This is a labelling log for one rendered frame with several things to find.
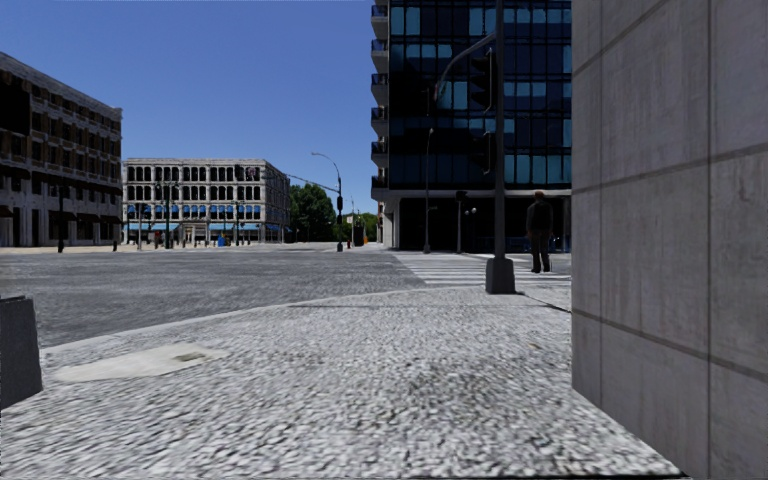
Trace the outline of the grey street lamp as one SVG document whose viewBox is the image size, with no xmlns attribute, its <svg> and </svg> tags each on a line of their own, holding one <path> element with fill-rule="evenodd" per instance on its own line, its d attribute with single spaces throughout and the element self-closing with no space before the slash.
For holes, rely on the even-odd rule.
<svg viewBox="0 0 768 480">
<path fill-rule="evenodd" d="M 430 246 L 430 236 L 429 236 L 429 214 L 430 214 L 430 190 L 429 190 L 429 167 L 430 167 L 430 144 L 431 144 L 431 138 L 434 133 L 433 127 L 429 128 L 428 136 L 427 136 L 427 145 L 426 145 L 426 156 L 425 156 L 425 172 L 424 172 L 424 181 L 425 181 L 425 224 L 424 224 L 424 246 L 423 246 L 423 253 L 424 254 L 430 254 L 431 253 L 431 246 Z"/>
</svg>

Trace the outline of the trees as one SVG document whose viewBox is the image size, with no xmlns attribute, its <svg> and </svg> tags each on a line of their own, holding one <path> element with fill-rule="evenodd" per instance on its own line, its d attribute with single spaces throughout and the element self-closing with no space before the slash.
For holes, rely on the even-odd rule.
<svg viewBox="0 0 768 480">
<path fill-rule="evenodd" d="M 337 209 L 333 202 L 335 194 L 328 194 L 323 188 L 312 185 L 290 186 L 290 223 L 291 241 L 298 242 L 338 242 L 338 225 L 336 223 Z M 343 211 L 342 232 L 343 240 L 353 241 L 353 227 L 362 225 L 365 238 L 369 242 L 377 239 L 378 217 L 368 212 Z"/>
</svg>

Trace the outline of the glass tower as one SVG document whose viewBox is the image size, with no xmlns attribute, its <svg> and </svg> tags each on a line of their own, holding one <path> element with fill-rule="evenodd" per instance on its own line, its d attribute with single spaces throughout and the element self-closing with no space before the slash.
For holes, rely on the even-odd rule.
<svg viewBox="0 0 768 480">
<path fill-rule="evenodd" d="M 430 246 L 456 251 L 457 190 L 467 192 L 462 251 L 494 249 L 495 111 L 475 65 L 491 40 L 451 60 L 495 29 L 496 0 L 373 0 L 375 67 L 371 125 L 377 166 L 371 194 L 379 206 L 380 241 L 422 250 L 425 154 L 430 127 Z M 504 0 L 506 248 L 528 249 L 525 218 L 536 190 L 553 208 L 552 249 L 571 246 L 572 0 Z"/>
</svg>

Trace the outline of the person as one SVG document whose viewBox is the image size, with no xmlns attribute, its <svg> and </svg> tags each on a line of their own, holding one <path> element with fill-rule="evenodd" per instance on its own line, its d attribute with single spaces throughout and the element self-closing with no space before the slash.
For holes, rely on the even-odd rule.
<svg viewBox="0 0 768 480">
<path fill-rule="evenodd" d="M 526 231 L 533 257 L 531 272 L 549 272 L 549 238 L 553 231 L 553 208 L 545 200 L 542 190 L 534 192 L 534 203 L 527 209 Z"/>
</svg>

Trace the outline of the white arcaded building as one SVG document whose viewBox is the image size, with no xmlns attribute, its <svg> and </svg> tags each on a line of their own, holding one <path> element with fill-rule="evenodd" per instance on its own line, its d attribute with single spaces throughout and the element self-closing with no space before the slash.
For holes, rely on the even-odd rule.
<svg viewBox="0 0 768 480">
<path fill-rule="evenodd" d="M 129 158 L 123 162 L 123 240 L 164 247 L 158 180 L 173 192 L 170 247 L 281 243 L 290 223 L 289 177 L 264 159 Z"/>
</svg>

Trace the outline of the pale concrete building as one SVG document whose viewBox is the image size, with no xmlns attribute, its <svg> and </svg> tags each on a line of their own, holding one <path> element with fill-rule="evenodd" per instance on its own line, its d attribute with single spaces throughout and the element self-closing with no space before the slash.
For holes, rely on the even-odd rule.
<svg viewBox="0 0 768 480">
<path fill-rule="evenodd" d="M 768 0 L 573 0 L 572 385 L 768 478 Z"/>
</svg>

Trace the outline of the brown stone building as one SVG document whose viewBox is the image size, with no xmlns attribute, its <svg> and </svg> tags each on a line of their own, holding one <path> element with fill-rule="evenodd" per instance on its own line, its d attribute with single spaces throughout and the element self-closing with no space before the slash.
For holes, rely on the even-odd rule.
<svg viewBox="0 0 768 480">
<path fill-rule="evenodd" d="M 57 246 L 62 181 L 65 245 L 121 237 L 122 111 L 0 52 L 0 247 Z"/>
</svg>

